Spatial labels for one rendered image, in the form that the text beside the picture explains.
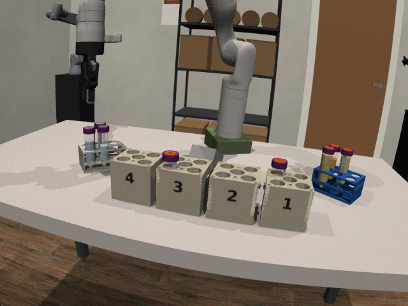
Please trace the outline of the conical tube with pink liquid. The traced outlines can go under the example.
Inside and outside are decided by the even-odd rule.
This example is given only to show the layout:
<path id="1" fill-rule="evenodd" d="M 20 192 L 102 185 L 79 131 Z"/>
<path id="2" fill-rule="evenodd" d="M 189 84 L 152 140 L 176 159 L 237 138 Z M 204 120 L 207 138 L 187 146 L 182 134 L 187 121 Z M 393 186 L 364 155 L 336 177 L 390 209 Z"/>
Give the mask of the conical tube with pink liquid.
<path id="1" fill-rule="evenodd" d="M 166 150 L 162 153 L 163 167 L 166 169 L 176 169 L 179 161 L 179 153 L 174 150 Z"/>

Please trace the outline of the blue tube rack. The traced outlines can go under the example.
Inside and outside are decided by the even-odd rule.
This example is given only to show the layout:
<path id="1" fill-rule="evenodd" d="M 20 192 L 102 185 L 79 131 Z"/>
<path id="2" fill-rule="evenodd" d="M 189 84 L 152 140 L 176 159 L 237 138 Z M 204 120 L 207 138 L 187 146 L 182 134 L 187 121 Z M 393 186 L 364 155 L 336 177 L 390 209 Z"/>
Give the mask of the blue tube rack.
<path id="1" fill-rule="evenodd" d="M 327 195 L 336 200 L 339 200 L 341 202 L 347 203 L 348 205 L 352 204 L 355 200 L 357 200 L 361 196 L 366 176 L 350 170 L 348 170 L 347 173 L 343 173 L 341 171 L 338 171 L 339 169 L 338 166 L 336 166 L 335 168 L 330 168 L 330 171 L 320 170 L 319 167 L 320 166 L 315 167 L 312 174 L 312 185 L 315 191 Z M 332 176 L 333 178 L 332 179 L 329 178 L 327 182 L 322 182 L 317 179 L 319 172 Z M 338 173 L 341 174 L 342 176 L 336 176 L 333 173 Z M 352 175 L 358 175 L 360 177 L 354 177 Z M 337 182 L 336 178 L 346 182 L 344 184 Z M 355 181 L 351 181 L 346 178 L 355 179 Z M 320 188 L 318 184 L 324 187 Z M 354 187 L 351 187 L 349 185 Z"/>

